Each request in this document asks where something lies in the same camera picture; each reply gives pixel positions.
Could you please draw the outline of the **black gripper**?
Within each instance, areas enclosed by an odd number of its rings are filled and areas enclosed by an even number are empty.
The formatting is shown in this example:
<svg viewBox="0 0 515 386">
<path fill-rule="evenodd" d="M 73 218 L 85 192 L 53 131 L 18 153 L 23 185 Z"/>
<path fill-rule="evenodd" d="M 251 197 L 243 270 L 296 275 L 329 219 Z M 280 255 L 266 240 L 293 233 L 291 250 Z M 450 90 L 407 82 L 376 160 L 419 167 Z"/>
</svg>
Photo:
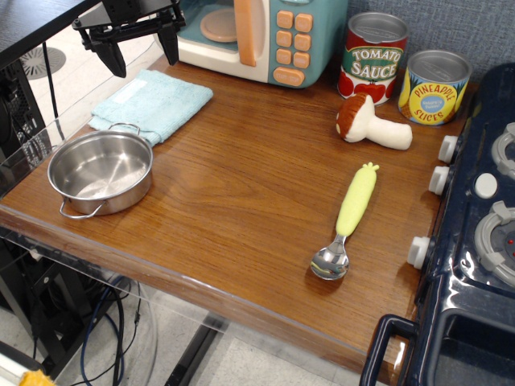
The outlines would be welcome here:
<svg viewBox="0 0 515 386">
<path fill-rule="evenodd" d="M 117 41 L 158 34 L 167 61 L 179 61 L 176 32 L 186 26 L 180 1 L 102 1 L 72 23 L 114 76 L 126 77 L 126 62 Z"/>
</svg>

